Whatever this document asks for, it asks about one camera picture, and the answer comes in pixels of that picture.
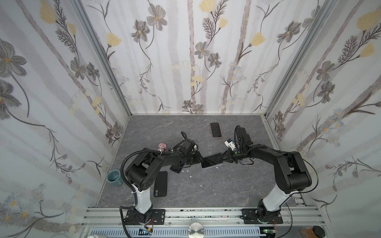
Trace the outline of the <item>blue-edged phone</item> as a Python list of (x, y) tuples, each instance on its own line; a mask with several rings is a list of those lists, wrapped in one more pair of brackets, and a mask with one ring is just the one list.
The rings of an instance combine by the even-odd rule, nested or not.
[(182, 170), (182, 167), (183, 167), (183, 164), (180, 164), (180, 165), (172, 165), (171, 167), (170, 167), (170, 170), (171, 171), (173, 171), (173, 172), (175, 172), (175, 173), (180, 173), (181, 172), (181, 170)]

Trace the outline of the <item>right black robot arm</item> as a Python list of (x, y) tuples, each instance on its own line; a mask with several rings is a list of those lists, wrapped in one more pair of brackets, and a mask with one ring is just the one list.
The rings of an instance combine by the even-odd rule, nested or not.
[(297, 151), (285, 152), (262, 144), (254, 144), (241, 126), (236, 126), (234, 139), (225, 143), (228, 150), (221, 160), (227, 163), (241, 163), (243, 159), (259, 159), (273, 166), (276, 185), (261, 199), (253, 215), (243, 214), (245, 220), (255, 219), (262, 224), (283, 223), (281, 207), (297, 193), (313, 183), (311, 175), (301, 154)]

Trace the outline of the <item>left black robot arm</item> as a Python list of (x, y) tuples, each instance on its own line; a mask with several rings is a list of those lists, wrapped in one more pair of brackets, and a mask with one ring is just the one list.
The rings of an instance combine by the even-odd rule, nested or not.
[(181, 132), (182, 141), (171, 149), (153, 150), (144, 148), (127, 156), (121, 164), (120, 174), (123, 182), (132, 190), (133, 206), (120, 206), (122, 226), (125, 235), (130, 238), (128, 223), (141, 225), (154, 223), (153, 205), (150, 199), (150, 188), (158, 181), (163, 167), (170, 167), (175, 173), (202, 162), (198, 145), (194, 140)]

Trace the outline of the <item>black phone case near left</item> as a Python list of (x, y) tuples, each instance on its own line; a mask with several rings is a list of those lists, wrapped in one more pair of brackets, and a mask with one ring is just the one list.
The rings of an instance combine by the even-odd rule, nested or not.
[(168, 172), (160, 171), (154, 185), (154, 197), (166, 197), (168, 192)]

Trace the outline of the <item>small pink figurine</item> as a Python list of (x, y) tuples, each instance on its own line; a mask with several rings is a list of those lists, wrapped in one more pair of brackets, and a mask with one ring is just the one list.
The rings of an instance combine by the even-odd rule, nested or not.
[(158, 145), (158, 150), (161, 151), (161, 152), (164, 152), (165, 150), (167, 149), (167, 145), (164, 144), (164, 143), (160, 143)]

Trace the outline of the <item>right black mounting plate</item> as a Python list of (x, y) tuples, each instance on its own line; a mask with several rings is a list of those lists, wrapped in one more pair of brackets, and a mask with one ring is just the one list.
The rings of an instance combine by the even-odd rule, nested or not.
[(283, 219), (280, 214), (280, 210), (275, 212), (268, 212), (267, 210), (258, 211), (257, 209), (242, 209), (241, 219), (244, 220), (244, 224), (263, 224), (263, 225), (275, 225), (283, 224)]

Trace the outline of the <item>black mounting plate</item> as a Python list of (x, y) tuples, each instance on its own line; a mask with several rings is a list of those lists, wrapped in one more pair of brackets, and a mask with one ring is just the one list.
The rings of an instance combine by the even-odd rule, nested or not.
[(257, 209), (242, 209), (241, 219), (244, 220), (244, 224), (263, 224), (263, 225), (275, 225), (283, 224), (283, 219), (280, 214), (280, 210), (275, 212), (268, 212), (267, 210), (258, 211)]
[(145, 214), (139, 213), (136, 209), (130, 209), (123, 221), (125, 225), (164, 225), (165, 213), (165, 209), (152, 209)]

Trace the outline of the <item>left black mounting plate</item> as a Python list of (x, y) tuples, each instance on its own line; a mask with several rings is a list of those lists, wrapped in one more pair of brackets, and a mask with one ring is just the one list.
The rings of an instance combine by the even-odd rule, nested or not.
[(165, 213), (165, 209), (152, 209), (145, 214), (139, 213), (136, 209), (130, 209), (123, 221), (125, 225), (164, 225)]

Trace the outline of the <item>round silver knob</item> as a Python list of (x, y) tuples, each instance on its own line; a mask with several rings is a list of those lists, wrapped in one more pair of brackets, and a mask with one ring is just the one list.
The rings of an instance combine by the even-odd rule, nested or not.
[(199, 222), (191, 223), (188, 227), (188, 237), (189, 238), (204, 238), (205, 229), (204, 226)]

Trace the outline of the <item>teal ceramic cup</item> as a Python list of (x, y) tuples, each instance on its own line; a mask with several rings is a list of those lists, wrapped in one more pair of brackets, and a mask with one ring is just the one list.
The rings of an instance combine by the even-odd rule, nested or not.
[(114, 187), (121, 186), (124, 183), (121, 172), (118, 169), (111, 170), (106, 176), (106, 181)]

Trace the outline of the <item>brown box with black knob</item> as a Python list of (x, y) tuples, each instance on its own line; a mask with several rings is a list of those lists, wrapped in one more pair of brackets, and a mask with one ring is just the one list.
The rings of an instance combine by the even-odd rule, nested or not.
[(300, 230), (303, 238), (325, 238), (325, 230), (320, 226), (312, 226)]

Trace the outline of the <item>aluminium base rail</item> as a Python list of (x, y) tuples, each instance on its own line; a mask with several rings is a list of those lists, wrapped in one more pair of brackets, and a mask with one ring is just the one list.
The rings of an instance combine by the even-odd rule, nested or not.
[[(283, 207), (280, 214), (283, 224), (263, 225), (244, 224), (242, 207), (167, 207), (165, 209), (164, 225), (149, 225), (153, 230), (159, 227), (186, 227), (191, 223), (199, 222), (206, 227), (259, 227), (265, 237), (257, 238), (300, 238), (300, 230), (312, 226), (320, 226), (325, 230), (326, 237), (332, 235), (320, 211), (312, 206)], [(89, 208), (80, 226), (82, 238), (89, 238), (88, 232), (94, 228), (123, 228), (118, 208)], [(144, 228), (143, 225), (127, 225), (128, 228)]]

